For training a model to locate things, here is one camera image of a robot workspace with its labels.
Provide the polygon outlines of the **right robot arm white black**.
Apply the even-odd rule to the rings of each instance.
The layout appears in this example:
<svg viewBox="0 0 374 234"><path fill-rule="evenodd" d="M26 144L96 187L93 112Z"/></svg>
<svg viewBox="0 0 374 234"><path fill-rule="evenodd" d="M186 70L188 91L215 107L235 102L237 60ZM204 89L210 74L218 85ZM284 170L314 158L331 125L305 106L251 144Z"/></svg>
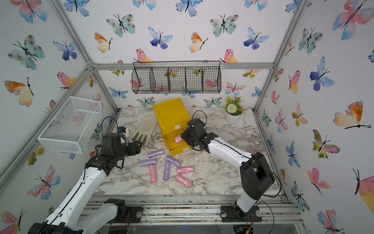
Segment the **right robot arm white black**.
<svg viewBox="0 0 374 234"><path fill-rule="evenodd" d="M239 170L243 193L234 207L240 213L247 214L276 182L276 178L263 154L240 150L217 134L208 133L204 126L200 119L192 119L181 138L192 149L216 155Z"/></svg>

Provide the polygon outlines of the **yellow three-drawer box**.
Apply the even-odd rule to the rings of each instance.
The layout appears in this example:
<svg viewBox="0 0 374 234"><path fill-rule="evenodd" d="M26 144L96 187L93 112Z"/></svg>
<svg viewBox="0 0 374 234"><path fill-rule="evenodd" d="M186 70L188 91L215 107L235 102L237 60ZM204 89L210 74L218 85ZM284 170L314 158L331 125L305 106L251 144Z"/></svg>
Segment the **yellow three-drawer box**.
<svg viewBox="0 0 374 234"><path fill-rule="evenodd" d="M174 157L191 149L183 140L179 144L175 142L175 138L187 129L187 123L191 120L182 101L176 98L155 104L153 108L170 155Z"/></svg>

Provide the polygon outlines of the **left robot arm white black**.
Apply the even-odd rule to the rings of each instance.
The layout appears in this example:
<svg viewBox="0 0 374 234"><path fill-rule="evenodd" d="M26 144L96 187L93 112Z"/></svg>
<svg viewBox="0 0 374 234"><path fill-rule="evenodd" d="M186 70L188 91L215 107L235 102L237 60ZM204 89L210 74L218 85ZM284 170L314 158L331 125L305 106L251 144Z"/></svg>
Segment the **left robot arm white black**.
<svg viewBox="0 0 374 234"><path fill-rule="evenodd" d="M94 234L108 223L130 224L131 213L121 199L107 199L101 207L80 220L80 216L95 190L127 156L140 154L142 142L123 144L114 155L92 157L82 175L63 202L43 223L34 223L30 234Z"/></svg>

